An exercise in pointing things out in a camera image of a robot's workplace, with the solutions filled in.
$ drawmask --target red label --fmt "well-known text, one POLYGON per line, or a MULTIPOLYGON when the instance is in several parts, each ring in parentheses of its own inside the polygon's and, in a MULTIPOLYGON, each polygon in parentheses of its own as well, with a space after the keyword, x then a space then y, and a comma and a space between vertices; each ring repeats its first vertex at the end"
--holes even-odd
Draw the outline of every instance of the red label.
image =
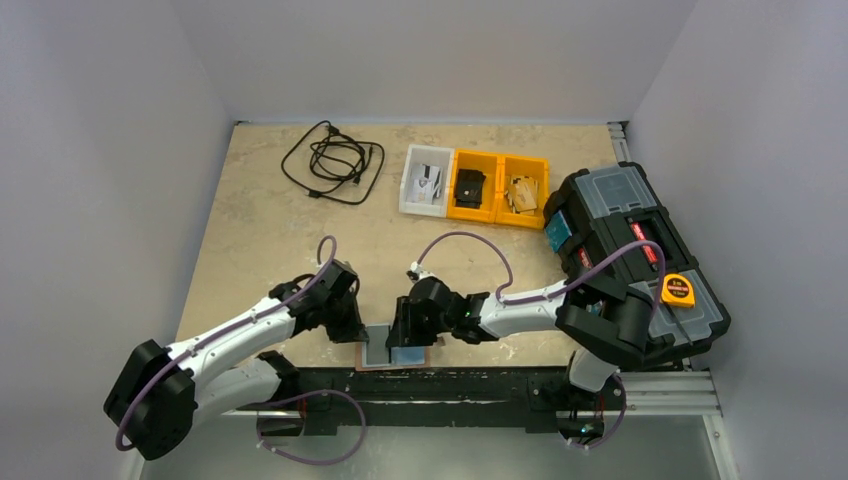
MULTIPOLYGON (((630 230, 633 230, 633 234, 636 235, 636 238, 639 240, 647 240, 645 237, 645 232, 642 231, 642 226, 637 222, 633 222, 630 224, 630 230)), ((657 263, 657 254, 654 253, 654 249, 645 245, 642 247, 642 251, 645 252, 645 258, 648 259, 651 263, 657 263)))
POLYGON ((586 253, 585 248, 581 247, 580 250, 577 250, 577 255, 580 255, 580 263, 582 263, 584 267, 592 268, 592 261, 589 260, 589 254, 586 253))

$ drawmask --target open box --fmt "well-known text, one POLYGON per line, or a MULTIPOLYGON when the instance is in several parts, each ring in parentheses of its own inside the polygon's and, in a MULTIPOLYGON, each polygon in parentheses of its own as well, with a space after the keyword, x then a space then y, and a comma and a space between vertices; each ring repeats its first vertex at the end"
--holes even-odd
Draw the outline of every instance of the open box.
POLYGON ((473 150, 456 149, 454 152, 453 170, 451 172, 450 188, 447 195, 447 217, 456 220, 471 220, 475 222, 493 223, 495 221, 496 200, 503 197, 503 181, 501 158, 497 154, 475 152, 473 150), (478 170, 486 176, 483 180, 483 203, 480 208, 465 208, 456 205, 456 181, 460 170, 478 170))
POLYGON ((501 195, 495 209, 495 223, 542 229, 545 227, 543 209, 550 193, 548 186, 548 161, 544 158, 520 157, 518 155, 503 155, 503 173, 500 176, 501 195), (507 182, 513 175, 526 175, 539 182, 539 192, 536 197, 536 209, 533 215, 513 213, 506 197, 507 182))
POLYGON ((403 177, 400 182, 400 198, 398 209, 402 213, 415 215, 429 215, 431 217, 445 217, 451 196, 448 192, 451 175, 453 173, 454 149, 444 147, 431 147, 428 145, 410 145, 406 152, 406 165, 403 167, 403 177), (432 203, 418 202, 415 197, 413 172, 417 172, 421 165, 438 167, 440 172, 436 191, 433 192, 432 203))

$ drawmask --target toolbox lid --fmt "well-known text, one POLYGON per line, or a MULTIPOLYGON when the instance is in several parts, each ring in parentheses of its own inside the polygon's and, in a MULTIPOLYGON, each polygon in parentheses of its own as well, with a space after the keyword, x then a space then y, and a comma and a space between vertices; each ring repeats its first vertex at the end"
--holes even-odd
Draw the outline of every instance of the toolbox lid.
POLYGON ((655 207, 657 201, 635 167, 613 165, 575 178, 592 218, 655 207))
MULTIPOLYGON (((686 344, 687 340, 683 333, 680 332, 680 328, 674 322, 673 317, 677 317, 693 342, 712 336, 713 332, 710 325, 725 320, 713 296, 710 295, 709 290, 704 284, 701 275, 696 270, 686 270, 678 273, 692 283, 692 288, 695 291, 695 306, 692 308, 678 308, 660 303, 657 314, 654 315, 651 325, 648 327, 648 335, 651 338, 660 338, 669 334, 674 335, 675 346, 686 344)), ((637 282, 631 286, 653 296, 656 281, 652 281, 651 283, 654 286, 648 287, 647 282, 637 282)))

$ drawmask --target black toolbox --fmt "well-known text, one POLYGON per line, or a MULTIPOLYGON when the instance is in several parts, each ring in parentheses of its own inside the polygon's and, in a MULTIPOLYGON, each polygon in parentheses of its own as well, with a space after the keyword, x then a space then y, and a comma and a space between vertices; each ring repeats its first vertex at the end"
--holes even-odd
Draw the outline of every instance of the black toolbox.
MULTIPOLYGON (((716 299, 639 164, 623 162, 569 175, 548 198, 544 214, 548 243, 569 278, 641 239, 657 242, 665 254, 667 272, 692 283, 694 308, 660 304, 649 328, 644 367, 704 353, 727 332, 730 315, 716 299)), ((605 273, 653 295, 657 260, 648 247, 631 250, 605 273)))

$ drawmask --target coiled black cable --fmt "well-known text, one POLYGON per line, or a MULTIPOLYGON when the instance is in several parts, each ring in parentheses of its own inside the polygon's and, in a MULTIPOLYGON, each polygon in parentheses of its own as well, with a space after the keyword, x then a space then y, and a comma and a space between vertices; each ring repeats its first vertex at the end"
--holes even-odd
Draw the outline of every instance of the coiled black cable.
POLYGON ((282 161, 280 161, 280 170, 283 171, 283 175, 285 175, 286 178, 294 182, 296 185, 306 189, 307 193, 312 198, 326 198, 327 200, 343 203, 345 205, 360 205, 365 202, 365 200, 368 200, 368 196, 371 195, 371 191, 377 183, 377 177, 380 176, 380 172, 383 170, 383 164, 385 162, 386 150, 382 145, 376 142, 361 142, 354 140, 353 138, 341 133, 338 128, 330 123, 329 120, 322 120, 310 128, 309 131, 307 131, 300 140, 294 144, 291 150, 286 153, 282 161), (317 142, 309 144, 309 148, 312 149, 312 156, 309 159, 309 171, 322 180, 337 182, 336 185, 330 187, 328 190, 317 190, 304 185, 286 171, 286 161, 292 153, 300 147, 300 145, 312 134, 312 132, 322 125, 327 125, 327 136, 317 142), (351 163, 348 160, 329 155, 327 150, 334 148, 351 150, 355 152, 359 158, 355 162, 351 163), (354 185, 359 185, 359 182, 362 180, 362 175, 364 175, 368 170, 368 167, 371 166, 371 159, 374 155, 375 149, 379 150, 380 165, 377 167, 377 173, 374 174, 374 178, 371 180, 368 190, 365 191, 365 195, 356 201, 344 200, 330 196, 331 193, 341 188, 341 186, 347 182, 353 182, 354 185), (346 167, 348 171, 347 173, 335 173, 327 168, 327 164, 322 162, 332 162, 337 166, 346 167))

